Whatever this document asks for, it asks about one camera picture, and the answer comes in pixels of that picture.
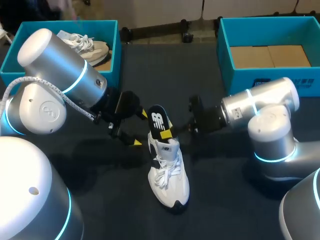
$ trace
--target dark surface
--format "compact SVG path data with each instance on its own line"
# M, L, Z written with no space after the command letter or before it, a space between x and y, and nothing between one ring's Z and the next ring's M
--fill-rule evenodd
M176 127L191 117L191 95L200 94L205 107L219 104L225 95L213 44L124 45L122 52L123 89L134 91L146 109L162 105ZM319 103L318 98L302 99L293 114L298 140L320 138ZM292 183L260 177L249 160L245 130L225 129L197 139L179 134L190 199L183 214L172 215L148 183L148 123L133 117L123 126L143 136L144 147L111 140L106 123L93 125L70 108L57 133L25 137L48 156L76 198L84 240L283 240L278 209Z

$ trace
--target beige sneaker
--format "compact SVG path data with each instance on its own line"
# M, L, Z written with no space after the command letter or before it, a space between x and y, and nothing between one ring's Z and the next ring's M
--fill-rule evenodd
M57 36L68 46L75 50L91 66L95 66L105 59L109 52L109 47L104 41L93 41L93 37L87 35L70 34L60 31Z

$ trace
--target new balance logo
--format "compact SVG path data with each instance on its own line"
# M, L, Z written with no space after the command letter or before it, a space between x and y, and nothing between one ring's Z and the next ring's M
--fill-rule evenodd
M164 126L164 120L161 116L160 113L152 113L151 114L151 117L152 117L152 120L153 120L153 126L157 129L160 129L160 130L165 130L165 126Z

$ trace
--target new balance sneaker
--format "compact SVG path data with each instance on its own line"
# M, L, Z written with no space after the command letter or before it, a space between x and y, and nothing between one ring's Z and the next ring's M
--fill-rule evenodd
M152 106L147 115L151 154L149 184L164 206L176 213L183 211L189 200L189 181L179 141L172 136L172 124L162 106Z
M61 30L57 36L91 66L99 64L109 53L109 47L104 41L93 41L93 37L89 38L87 35L70 34Z

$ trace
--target shoe tongue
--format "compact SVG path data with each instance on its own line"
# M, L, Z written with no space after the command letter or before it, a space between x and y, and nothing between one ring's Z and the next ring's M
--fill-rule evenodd
M158 154L163 160L174 161L177 157L180 144L175 139L169 139L169 143L163 143L160 141L155 141L156 147L158 149Z

